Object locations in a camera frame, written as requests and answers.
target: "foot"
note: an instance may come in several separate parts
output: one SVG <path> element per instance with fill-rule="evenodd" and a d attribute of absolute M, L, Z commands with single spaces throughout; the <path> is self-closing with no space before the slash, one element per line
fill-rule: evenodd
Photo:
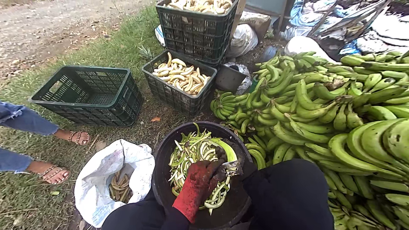
<path fill-rule="evenodd" d="M 65 182 L 70 176 L 70 171 L 44 161 L 32 161 L 27 171 L 40 174 L 49 184 L 57 185 Z"/>
<path fill-rule="evenodd" d="M 90 142 L 90 135 L 87 132 L 74 132 L 63 129 L 58 129 L 54 136 L 79 145 L 87 145 Z"/>

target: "crate handle hole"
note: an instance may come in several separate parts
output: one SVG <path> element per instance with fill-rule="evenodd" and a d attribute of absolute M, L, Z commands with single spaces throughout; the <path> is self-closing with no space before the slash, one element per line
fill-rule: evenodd
<path fill-rule="evenodd" d="M 99 76 L 107 76 L 106 73 L 104 73 L 104 72 L 97 72 L 97 75 L 99 75 Z"/>
<path fill-rule="evenodd" d="M 56 83 L 54 83 L 54 85 L 52 85 L 49 89 L 49 91 L 53 94 L 55 94 L 57 92 L 57 90 L 63 85 L 63 83 L 61 81 L 57 81 Z"/>

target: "plastic bag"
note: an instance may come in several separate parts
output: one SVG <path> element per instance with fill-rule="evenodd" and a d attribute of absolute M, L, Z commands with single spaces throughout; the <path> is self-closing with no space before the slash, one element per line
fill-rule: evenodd
<path fill-rule="evenodd" d="M 146 144 L 135 145 L 123 139 L 97 152 L 81 170 L 75 182 L 75 206 L 86 222 L 100 228 L 115 209 L 125 205 L 109 196 L 108 185 L 114 174 L 130 175 L 129 187 L 133 195 L 128 203 L 138 202 L 151 189 L 155 167 L 152 149 Z"/>
<path fill-rule="evenodd" d="M 257 34 L 247 24 L 238 25 L 227 52 L 228 57 L 238 57 L 254 49 L 258 44 Z"/>
<path fill-rule="evenodd" d="M 252 85 L 252 81 L 250 80 L 250 72 L 247 69 L 247 66 L 242 65 L 242 64 L 237 64 L 235 62 L 228 62 L 225 64 L 225 66 L 232 66 L 236 65 L 238 67 L 238 70 L 240 73 L 247 75 L 246 78 L 241 82 L 241 84 L 238 86 L 236 95 L 242 95 L 248 87 Z"/>
<path fill-rule="evenodd" d="M 160 44 L 164 47 L 165 46 L 165 39 L 163 38 L 162 26 L 158 25 L 155 28 L 155 36 Z"/>
<path fill-rule="evenodd" d="M 315 51 L 315 56 L 320 56 L 327 59 L 329 62 L 335 63 L 327 53 L 316 43 L 312 38 L 304 36 L 295 36 L 285 46 L 284 52 L 286 55 L 298 54 L 301 52 Z"/>

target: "beaded sandal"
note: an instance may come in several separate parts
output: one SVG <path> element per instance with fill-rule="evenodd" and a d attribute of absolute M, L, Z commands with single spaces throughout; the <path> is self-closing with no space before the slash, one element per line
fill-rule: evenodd
<path fill-rule="evenodd" d="M 46 175 L 47 173 L 51 172 L 51 170 L 53 170 L 53 169 L 55 169 L 55 168 L 58 168 L 58 169 L 57 169 L 55 172 L 53 172 L 52 174 L 50 174 L 50 175 L 48 175 L 48 176 L 45 177 L 45 175 Z M 53 166 L 51 166 L 50 168 L 48 168 L 47 170 L 45 170 L 42 174 L 39 174 L 39 175 L 43 178 L 43 180 L 47 181 L 47 180 L 53 178 L 54 176 L 56 176 L 56 175 L 57 175 L 58 173 L 60 173 L 62 170 L 66 170 L 66 168 L 58 167 L 58 166 L 56 166 L 56 165 L 53 165 Z M 70 177 L 70 172 L 69 172 L 69 171 L 67 171 L 67 172 L 68 172 L 68 175 L 65 176 L 65 177 L 63 177 L 63 179 L 62 179 L 60 182 L 50 183 L 50 184 L 59 185 L 59 184 L 61 184 L 61 183 L 64 183 L 65 181 L 67 181 L 67 179 Z"/>
<path fill-rule="evenodd" d="M 78 131 L 78 132 L 70 131 L 70 133 L 71 133 L 71 135 L 70 135 L 70 137 L 69 137 L 69 139 L 68 139 L 69 142 L 75 142 L 75 143 L 78 144 L 78 145 L 87 145 L 87 144 L 90 142 L 91 137 L 90 137 L 90 135 L 89 135 L 87 132 L 83 132 L 83 131 Z M 76 140 L 75 140 L 75 141 L 72 141 L 72 138 L 73 138 L 74 135 L 77 134 L 77 133 L 79 133 L 79 135 L 77 135 Z M 83 140 L 81 143 L 79 143 L 79 139 L 81 138 L 81 136 L 82 136 L 83 133 L 86 133 L 86 134 L 87 134 L 87 139 L 86 139 L 86 140 Z"/>

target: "black plastic crate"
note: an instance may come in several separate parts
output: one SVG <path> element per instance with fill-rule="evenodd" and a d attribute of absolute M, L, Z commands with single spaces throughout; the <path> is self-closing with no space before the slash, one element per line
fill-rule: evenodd
<path fill-rule="evenodd" d="M 199 60 L 199 59 L 195 59 L 195 60 L 198 60 L 198 61 L 200 61 L 201 63 L 204 63 L 207 66 L 210 66 L 210 67 L 213 67 L 213 68 L 219 70 L 220 65 L 224 63 L 225 59 L 226 59 L 226 51 L 215 62 L 207 62 L 207 61 L 203 61 L 203 60 Z"/>
<path fill-rule="evenodd" d="M 29 102 L 77 124 L 131 126 L 143 100 L 129 69 L 63 66 Z"/>
<path fill-rule="evenodd" d="M 168 52 L 172 54 L 173 58 L 178 58 L 186 63 L 186 65 L 194 65 L 196 68 L 200 68 L 200 73 L 210 76 L 209 81 L 203 87 L 203 89 L 197 95 L 190 95 L 182 90 L 179 90 L 175 86 L 163 81 L 157 76 L 151 74 L 153 70 L 161 63 L 168 62 Z M 212 91 L 211 88 L 215 81 L 217 70 L 209 67 L 199 61 L 186 57 L 172 50 L 165 50 L 163 53 L 155 57 L 142 67 L 142 71 L 145 74 L 149 88 L 153 96 L 157 97 L 163 103 L 171 106 L 175 110 L 188 114 L 190 116 L 196 116 L 205 105 L 206 97 Z"/>
<path fill-rule="evenodd" d="M 163 6 L 170 2 L 163 0 L 156 5 L 166 48 L 206 63 L 217 63 L 229 45 L 238 0 L 222 15 Z"/>

